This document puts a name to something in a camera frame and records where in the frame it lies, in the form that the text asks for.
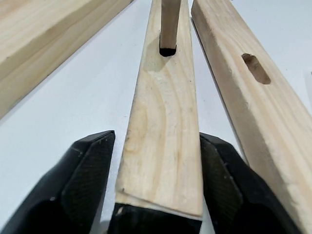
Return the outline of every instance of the white surface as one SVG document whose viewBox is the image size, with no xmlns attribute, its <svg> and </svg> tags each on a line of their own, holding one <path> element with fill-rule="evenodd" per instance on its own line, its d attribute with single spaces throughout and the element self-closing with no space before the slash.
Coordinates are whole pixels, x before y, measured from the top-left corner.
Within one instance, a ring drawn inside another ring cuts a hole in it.
<svg viewBox="0 0 312 234">
<path fill-rule="evenodd" d="M 312 1 L 232 3 L 311 113 Z M 75 140 L 114 129 L 101 218 L 110 219 L 150 5 L 133 2 L 0 120 L 0 229 Z M 200 130 L 239 149 L 193 27 L 192 39 Z"/>
</svg>

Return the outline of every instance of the angled wood edge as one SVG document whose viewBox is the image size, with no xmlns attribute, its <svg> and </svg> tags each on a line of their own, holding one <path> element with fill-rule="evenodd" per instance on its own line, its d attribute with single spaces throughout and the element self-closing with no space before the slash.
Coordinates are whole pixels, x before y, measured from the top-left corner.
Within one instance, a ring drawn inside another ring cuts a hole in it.
<svg viewBox="0 0 312 234">
<path fill-rule="evenodd" d="M 0 118 L 132 1 L 1 1 Z"/>
<path fill-rule="evenodd" d="M 190 17 L 181 1 L 176 54 L 159 54 L 161 1 L 153 0 L 117 193 L 144 206 L 202 216 L 202 176 Z"/>
<path fill-rule="evenodd" d="M 229 0 L 192 17 L 250 166 L 312 233 L 312 118 Z"/>
</svg>

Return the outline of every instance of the mortise hole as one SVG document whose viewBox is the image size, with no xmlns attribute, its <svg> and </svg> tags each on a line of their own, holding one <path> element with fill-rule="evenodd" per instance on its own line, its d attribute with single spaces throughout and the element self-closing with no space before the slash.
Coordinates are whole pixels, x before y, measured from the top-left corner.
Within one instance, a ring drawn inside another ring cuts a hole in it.
<svg viewBox="0 0 312 234">
<path fill-rule="evenodd" d="M 256 81 L 258 81 L 261 84 L 271 83 L 270 77 L 263 69 L 256 56 L 250 54 L 243 54 L 242 58 Z"/>
<path fill-rule="evenodd" d="M 176 54 L 176 47 L 175 47 L 175 49 L 159 48 L 159 53 L 163 57 L 173 56 Z"/>
</svg>

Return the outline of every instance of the wooden board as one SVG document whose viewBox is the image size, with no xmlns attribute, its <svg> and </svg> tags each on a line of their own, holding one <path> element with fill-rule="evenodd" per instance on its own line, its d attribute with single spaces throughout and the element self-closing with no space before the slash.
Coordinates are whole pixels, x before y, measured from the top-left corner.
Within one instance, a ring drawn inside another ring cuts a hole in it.
<svg viewBox="0 0 312 234">
<path fill-rule="evenodd" d="M 132 0 L 0 0 L 0 118 Z"/>
<path fill-rule="evenodd" d="M 176 54 L 165 58 L 159 54 L 161 1 L 153 0 L 116 202 L 200 218 L 203 192 L 188 9 L 182 0 Z"/>
<path fill-rule="evenodd" d="M 312 233 L 311 116 L 229 0 L 192 17 L 250 166 Z"/>
</svg>

